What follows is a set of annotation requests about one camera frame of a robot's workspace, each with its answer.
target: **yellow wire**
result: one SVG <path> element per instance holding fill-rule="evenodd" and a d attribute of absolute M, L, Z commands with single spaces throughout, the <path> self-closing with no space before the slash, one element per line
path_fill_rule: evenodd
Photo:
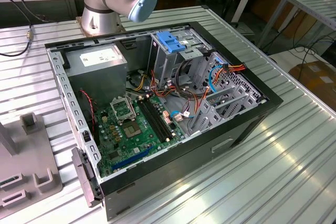
<path fill-rule="evenodd" d="M 145 75 L 142 76 L 142 79 L 141 79 L 141 82 L 140 82 L 140 85 L 134 89 L 134 91 L 139 91 L 140 89 L 142 89 L 142 86 L 143 86 L 143 83 L 144 83 L 144 80 L 145 80 Z"/>

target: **blue pcie slot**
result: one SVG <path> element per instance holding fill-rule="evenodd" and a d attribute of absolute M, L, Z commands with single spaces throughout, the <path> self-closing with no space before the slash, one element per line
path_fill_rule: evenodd
<path fill-rule="evenodd" d="M 123 167 L 123 166 L 125 166 L 125 165 L 131 164 L 131 163 L 133 163 L 134 161 L 136 161 L 136 160 L 138 160 L 138 159 L 141 159 L 141 158 L 144 157 L 144 156 L 147 156 L 148 153 L 149 153 L 149 151 L 151 150 L 151 148 L 153 148 L 153 146 L 150 147 L 150 148 L 148 148 L 147 150 L 145 150 L 145 151 L 143 151 L 143 152 L 140 152 L 140 153 L 138 153 L 138 154 L 135 154 L 134 156 L 132 156 L 132 157 L 126 159 L 126 160 L 123 160 L 123 161 L 121 161 L 121 162 L 119 162 L 119 163 L 113 165 L 113 166 L 112 166 L 112 171 L 114 171 L 115 169 L 121 168 L 121 167 Z"/>

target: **slotted metal table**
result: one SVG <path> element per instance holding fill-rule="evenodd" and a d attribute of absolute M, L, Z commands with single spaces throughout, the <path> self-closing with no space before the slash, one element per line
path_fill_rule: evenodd
<path fill-rule="evenodd" d="M 274 11 L 266 27 L 261 33 L 260 40 L 257 44 L 258 48 L 262 46 L 263 42 L 267 38 L 269 31 L 272 29 L 275 21 L 277 20 L 287 3 L 293 4 L 294 8 L 292 9 L 291 14 L 288 15 L 287 19 L 279 28 L 279 31 L 286 27 L 286 25 L 290 22 L 298 9 L 306 12 L 307 14 L 314 17 L 331 29 L 336 30 L 336 0 L 281 0 L 277 9 Z"/>
<path fill-rule="evenodd" d="M 111 222 L 333 222 L 335 112 L 210 9 L 161 10 L 141 24 L 125 18 L 122 21 L 126 30 L 198 21 L 284 102 L 245 142 Z M 27 28 L 1 29 L 0 52 L 22 50 Z M 76 21 L 38 25 L 34 31 L 34 42 L 27 53 L 0 57 L 0 120 L 8 123 L 30 111 L 43 116 L 64 188 L 0 223 L 105 223 L 101 206 L 87 207 L 71 160 L 76 142 L 44 49 L 45 43 L 84 35 Z"/>

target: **cable connector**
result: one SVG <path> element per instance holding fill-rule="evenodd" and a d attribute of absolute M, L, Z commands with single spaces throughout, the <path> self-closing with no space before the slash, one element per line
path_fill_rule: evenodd
<path fill-rule="evenodd" d="M 32 28 L 29 28 L 26 37 L 27 37 L 27 39 L 28 39 L 29 42 L 33 40 L 33 38 L 34 38 L 34 33 L 33 33 Z"/>
<path fill-rule="evenodd" d="M 230 69 L 229 69 L 229 64 L 228 63 L 224 63 L 223 64 L 223 69 L 225 72 L 229 73 Z"/>

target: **metal work surface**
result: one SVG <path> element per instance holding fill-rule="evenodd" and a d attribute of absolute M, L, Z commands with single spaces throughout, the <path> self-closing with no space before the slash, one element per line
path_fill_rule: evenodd
<path fill-rule="evenodd" d="M 126 30 L 198 21 L 244 61 L 283 104 L 242 144 L 119 215 L 115 223 L 331 223 L 336 217 L 335 113 L 278 70 L 260 51 L 209 9 L 154 12 Z M 2 29 L 0 51 L 20 51 L 27 27 Z M 34 111 L 45 120 L 63 190 L 0 223 L 104 223 L 88 208 L 71 149 L 76 146 L 43 44 L 83 37 L 76 22 L 35 27 L 28 53 L 1 57 L 0 120 Z"/>
<path fill-rule="evenodd" d="M 262 31 L 260 41 L 257 45 L 259 48 L 287 3 L 294 5 L 292 14 L 300 9 L 331 29 L 336 30 L 336 0 L 281 0 L 266 27 Z M 279 30 L 284 29 L 289 22 L 290 19 L 285 21 Z"/>

